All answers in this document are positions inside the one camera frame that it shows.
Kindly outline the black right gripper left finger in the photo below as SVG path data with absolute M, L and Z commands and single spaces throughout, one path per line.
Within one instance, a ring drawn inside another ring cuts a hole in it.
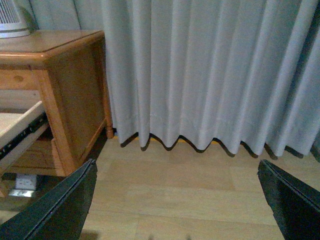
M 91 207 L 97 181 L 89 159 L 25 210 L 0 226 L 2 240 L 77 240 Z

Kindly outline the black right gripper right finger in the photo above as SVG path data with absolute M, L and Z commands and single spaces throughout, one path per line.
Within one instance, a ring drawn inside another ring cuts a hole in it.
M 284 239 L 318 240 L 320 192 L 266 159 L 257 175 Z

